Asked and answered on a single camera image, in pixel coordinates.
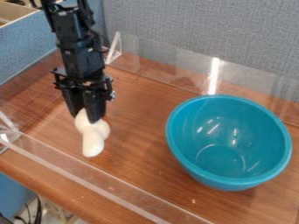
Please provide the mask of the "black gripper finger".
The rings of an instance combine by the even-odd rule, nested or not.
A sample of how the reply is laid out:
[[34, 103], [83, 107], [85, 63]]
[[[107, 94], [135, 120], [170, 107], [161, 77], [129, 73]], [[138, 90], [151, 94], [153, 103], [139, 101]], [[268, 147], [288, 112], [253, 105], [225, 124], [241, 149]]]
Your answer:
[[95, 123], [107, 113], [107, 100], [101, 93], [86, 92], [83, 94], [85, 108], [89, 121]]
[[69, 110], [73, 116], [77, 116], [81, 110], [83, 109], [83, 95], [82, 92], [77, 89], [65, 89], [62, 91], [65, 101], [69, 106]]

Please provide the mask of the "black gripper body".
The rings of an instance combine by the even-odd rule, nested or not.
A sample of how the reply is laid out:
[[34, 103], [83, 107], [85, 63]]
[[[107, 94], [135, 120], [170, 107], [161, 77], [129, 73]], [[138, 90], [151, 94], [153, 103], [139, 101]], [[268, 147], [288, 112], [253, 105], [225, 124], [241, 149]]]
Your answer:
[[55, 76], [55, 87], [62, 91], [65, 101], [79, 102], [83, 92], [99, 93], [99, 99], [106, 101], [117, 98], [113, 88], [114, 79], [105, 73], [83, 79], [69, 76], [63, 67], [55, 67], [51, 73]]

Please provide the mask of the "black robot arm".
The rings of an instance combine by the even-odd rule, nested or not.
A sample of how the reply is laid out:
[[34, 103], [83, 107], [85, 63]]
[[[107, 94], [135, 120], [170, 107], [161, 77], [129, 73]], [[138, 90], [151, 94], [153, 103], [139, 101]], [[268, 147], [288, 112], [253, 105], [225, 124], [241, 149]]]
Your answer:
[[42, 8], [57, 34], [63, 68], [51, 72], [73, 116], [86, 109], [89, 121], [106, 116], [107, 101], [115, 98], [113, 78], [105, 74], [106, 61], [102, 35], [95, 26], [94, 11], [87, 0], [65, 7], [57, 0], [42, 0]]

